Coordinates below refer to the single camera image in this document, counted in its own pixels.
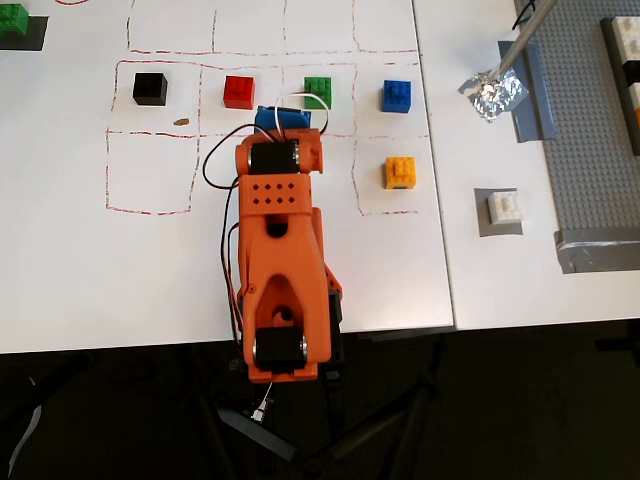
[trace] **white paper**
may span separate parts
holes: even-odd
[[[452,324],[411,2],[329,2],[312,18],[298,2],[29,2],[50,16],[44,50],[0,52],[0,352],[231,338],[219,257],[226,192],[201,171],[255,115],[224,108],[230,74],[255,78],[255,107],[299,91],[305,76],[332,78],[312,191],[344,289],[343,331]],[[381,34],[368,9],[401,21]],[[136,72],[165,74],[166,107],[135,104]],[[412,81],[409,114],[379,112],[387,78]],[[313,125],[323,123],[314,110]],[[233,180],[243,138],[212,157],[212,181]],[[406,196],[390,197],[371,173],[392,154],[416,157],[419,183]],[[418,213],[385,213],[399,210]]]

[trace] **white lego brick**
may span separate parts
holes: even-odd
[[[520,223],[522,211],[518,202],[518,192],[494,192],[487,199],[492,225]]]
[[[640,60],[640,17],[616,17],[613,31],[622,63]]]
[[[637,110],[640,107],[640,83],[634,83],[629,87],[631,93],[631,101],[633,102],[633,109]]]

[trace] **aluminum foil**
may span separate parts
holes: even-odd
[[[510,112],[529,94],[513,69],[499,78],[494,70],[476,73],[458,90],[465,94],[472,89],[469,100],[482,118],[493,122],[503,112]]]

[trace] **wire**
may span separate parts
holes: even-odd
[[[329,107],[327,106],[327,104],[325,103],[324,100],[322,100],[318,95],[316,95],[315,93],[306,93],[306,92],[300,92],[300,93],[290,93],[288,95],[283,95],[281,97],[278,97],[278,100],[276,100],[276,104],[273,107],[273,113],[276,117],[276,130],[278,130],[278,133],[280,134],[280,138],[283,141],[287,140],[287,137],[284,134],[284,129],[280,126],[280,120],[278,119],[278,104],[284,100],[287,97],[308,97],[308,98],[314,98],[316,99],[318,102],[320,102],[322,104],[322,107],[325,109],[325,111],[327,112],[327,120],[324,122],[324,127],[322,127],[322,130],[320,130],[320,135],[322,135],[324,132],[326,132],[327,127],[329,126]]]
[[[227,235],[227,271],[229,272],[229,278],[233,280],[231,275],[231,234],[233,231],[240,226],[240,222],[236,222],[233,227],[229,229],[229,234]]]
[[[518,15],[518,18],[516,18],[516,21],[513,24],[513,27],[511,27],[511,30],[515,30],[523,23],[527,23],[529,21],[531,15],[529,15],[527,18],[522,18],[527,10],[529,10],[529,8],[532,8],[534,12],[536,11],[536,0],[529,0],[529,2],[527,2],[527,4],[522,8],[522,11]]]
[[[233,292],[233,286],[231,284],[231,278],[229,275],[229,271],[227,270],[227,264],[224,258],[224,241],[227,233],[227,217],[229,216],[229,203],[231,202],[231,194],[233,193],[233,189],[238,185],[238,177],[236,177],[233,182],[231,182],[231,186],[228,189],[229,193],[227,195],[227,202],[224,207],[224,219],[222,221],[222,240],[220,241],[220,261],[222,262],[222,270],[224,271],[224,281],[227,284],[227,297],[229,301],[229,314],[231,318],[231,333],[233,334],[233,341],[238,348],[238,351],[242,354],[242,349],[240,348],[240,342],[238,341],[238,330],[241,331],[241,320],[238,317],[239,311],[237,309],[237,303],[235,300],[235,294]]]
[[[209,163],[209,159],[211,158],[211,155],[213,155],[213,152],[215,152],[220,145],[222,145],[229,138],[231,138],[231,136],[234,133],[238,132],[239,130],[242,130],[243,128],[247,128],[247,127],[257,128],[260,131],[260,133],[262,133],[265,137],[267,137],[272,142],[277,142],[278,141],[276,139],[276,137],[274,137],[271,133],[266,131],[260,125],[256,125],[255,123],[245,123],[244,125],[241,125],[238,128],[232,130],[231,133],[229,133],[226,137],[224,137],[222,140],[220,140],[215,147],[213,147],[213,149],[207,154],[206,158],[204,159],[204,162],[202,163],[202,176],[204,177],[204,181],[207,182],[209,185],[211,185],[213,188],[217,188],[218,190],[232,190],[233,188],[235,188],[233,185],[230,185],[230,186],[227,186],[227,185],[216,185],[215,183],[211,182],[209,180],[209,178],[207,177],[207,164]]]

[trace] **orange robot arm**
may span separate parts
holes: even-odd
[[[311,205],[322,172],[317,130],[260,134],[236,149],[243,353],[253,382],[313,380],[331,357],[329,291],[342,288],[324,263],[322,214]]]

